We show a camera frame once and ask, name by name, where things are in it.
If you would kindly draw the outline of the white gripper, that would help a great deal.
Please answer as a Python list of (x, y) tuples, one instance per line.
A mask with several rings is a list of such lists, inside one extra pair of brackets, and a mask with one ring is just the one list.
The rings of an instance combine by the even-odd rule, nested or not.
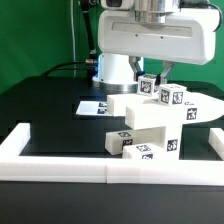
[(213, 59), (218, 22), (214, 9), (184, 8), (167, 15), (163, 24), (136, 22), (133, 11), (106, 10), (99, 19), (98, 46), (130, 56), (135, 81), (145, 74), (140, 57), (165, 60), (158, 81), (166, 84), (174, 62), (203, 65)]

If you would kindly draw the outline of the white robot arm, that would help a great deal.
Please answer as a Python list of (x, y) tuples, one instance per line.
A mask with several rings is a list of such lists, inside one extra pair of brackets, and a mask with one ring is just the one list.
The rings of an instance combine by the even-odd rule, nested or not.
[(203, 65), (215, 54), (216, 31), (223, 15), (209, 0), (80, 0), (92, 31), (89, 11), (101, 5), (98, 43), (89, 45), (98, 61), (99, 85), (132, 86), (144, 73), (144, 58), (161, 60), (164, 80), (175, 63)]

